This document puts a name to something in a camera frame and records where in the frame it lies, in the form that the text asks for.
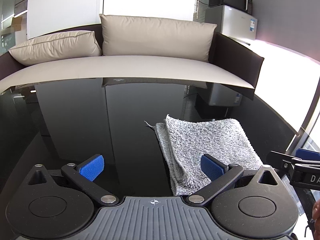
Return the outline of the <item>person's right hand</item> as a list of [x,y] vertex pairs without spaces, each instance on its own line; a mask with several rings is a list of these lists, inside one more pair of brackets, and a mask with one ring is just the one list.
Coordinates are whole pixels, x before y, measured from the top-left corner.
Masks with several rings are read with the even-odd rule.
[[320,200],[317,200],[312,208],[312,219],[314,220],[315,230],[319,231],[319,222],[320,222]]

